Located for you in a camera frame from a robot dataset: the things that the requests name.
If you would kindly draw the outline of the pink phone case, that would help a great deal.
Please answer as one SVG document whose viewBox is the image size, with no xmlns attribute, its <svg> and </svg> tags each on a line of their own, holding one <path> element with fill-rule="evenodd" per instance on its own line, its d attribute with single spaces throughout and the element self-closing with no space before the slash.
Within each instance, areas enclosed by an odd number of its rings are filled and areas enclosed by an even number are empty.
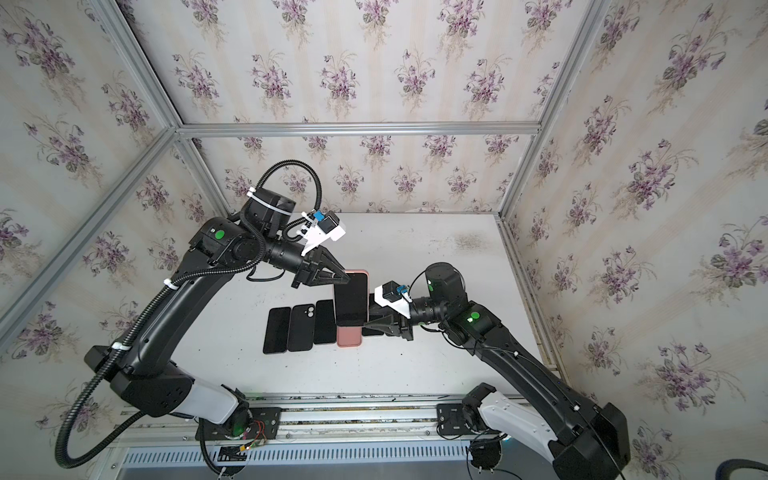
<svg viewBox="0 0 768 480">
<path fill-rule="evenodd" d="M 337 346 L 340 348 L 356 348 L 362 344 L 361 327 L 338 327 Z"/>
</svg>

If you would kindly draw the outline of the black phone case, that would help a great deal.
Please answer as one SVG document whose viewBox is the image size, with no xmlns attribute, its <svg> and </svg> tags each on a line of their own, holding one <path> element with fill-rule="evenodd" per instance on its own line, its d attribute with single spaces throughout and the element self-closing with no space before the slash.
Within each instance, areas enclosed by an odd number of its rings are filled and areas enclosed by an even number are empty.
<svg viewBox="0 0 768 480">
<path fill-rule="evenodd" d="M 315 305 L 300 304 L 291 309 L 287 350 L 289 352 L 309 351 L 314 345 Z"/>
</svg>

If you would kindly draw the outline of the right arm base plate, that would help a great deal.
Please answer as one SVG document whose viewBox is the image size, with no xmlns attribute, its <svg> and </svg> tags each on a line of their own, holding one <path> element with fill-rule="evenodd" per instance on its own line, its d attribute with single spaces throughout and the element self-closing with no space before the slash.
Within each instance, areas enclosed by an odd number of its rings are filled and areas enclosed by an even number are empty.
<svg viewBox="0 0 768 480">
<path fill-rule="evenodd" d="M 458 440 L 469 436 L 497 435 L 495 430 L 482 428 L 467 420 L 461 403 L 436 405 L 436 433 L 444 440 Z"/>
</svg>

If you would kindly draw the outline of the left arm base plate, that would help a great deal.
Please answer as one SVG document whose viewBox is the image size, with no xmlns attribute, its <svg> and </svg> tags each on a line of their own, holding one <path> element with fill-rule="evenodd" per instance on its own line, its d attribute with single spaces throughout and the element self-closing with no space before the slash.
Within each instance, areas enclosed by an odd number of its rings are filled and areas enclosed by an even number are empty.
<svg viewBox="0 0 768 480">
<path fill-rule="evenodd" d="M 277 437 L 282 409 L 280 407 L 250 408 L 236 410 L 233 418 L 224 424 L 206 423 L 204 431 L 198 431 L 195 439 L 206 441 L 252 441 L 273 440 Z"/>
</svg>

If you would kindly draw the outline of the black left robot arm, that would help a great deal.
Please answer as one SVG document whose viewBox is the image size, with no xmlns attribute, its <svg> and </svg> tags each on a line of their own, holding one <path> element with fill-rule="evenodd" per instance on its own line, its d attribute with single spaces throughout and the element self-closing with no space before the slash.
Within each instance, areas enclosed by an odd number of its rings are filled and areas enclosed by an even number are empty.
<svg viewBox="0 0 768 480">
<path fill-rule="evenodd" d="M 84 386 L 77 407 L 106 381 L 123 401 L 147 416 L 191 416 L 215 425 L 247 423 L 242 393 L 197 378 L 173 362 L 184 335 L 222 287 L 261 263 L 292 274 L 294 288 L 349 280 L 323 245 L 346 232 L 334 212 L 303 214 L 299 238 L 291 241 L 286 233 L 294 202 L 264 188 L 251 189 L 247 197 L 237 214 L 214 217 L 200 228 L 177 271 L 126 333 L 86 354 L 94 377 Z"/>
</svg>

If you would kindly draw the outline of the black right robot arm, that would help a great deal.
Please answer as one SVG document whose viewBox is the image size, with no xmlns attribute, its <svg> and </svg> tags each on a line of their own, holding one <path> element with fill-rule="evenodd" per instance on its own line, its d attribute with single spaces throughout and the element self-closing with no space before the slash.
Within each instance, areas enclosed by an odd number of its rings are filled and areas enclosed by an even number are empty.
<svg viewBox="0 0 768 480">
<path fill-rule="evenodd" d="M 453 265 L 433 263 L 423 274 L 425 297 L 394 281 L 376 287 L 367 328 L 412 340 L 414 327 L 436 325 L 450 345 L 491 367 L 527 402 L 513 402 L 487 383 L 476 386 L 462 401 L 473 431 L 519 441 L 561 479 L 622 477 L 631 460 L 625 415 L 575 391 L 531 355 L 498 316 L 469 299 Z"/>
</svg>

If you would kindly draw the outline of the black phone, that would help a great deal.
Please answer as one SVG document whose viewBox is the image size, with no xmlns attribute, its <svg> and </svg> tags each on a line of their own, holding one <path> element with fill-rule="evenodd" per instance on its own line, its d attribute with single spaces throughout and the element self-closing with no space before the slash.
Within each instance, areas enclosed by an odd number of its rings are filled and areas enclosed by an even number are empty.
<svg viewBox="0 0 768 480">
<path fill-rule="evenodd" d="M 287 351 L 290 316 L 290 307 L 277 307 L 269 311 L 262 347 L 264 355 Z"/>
</svg>

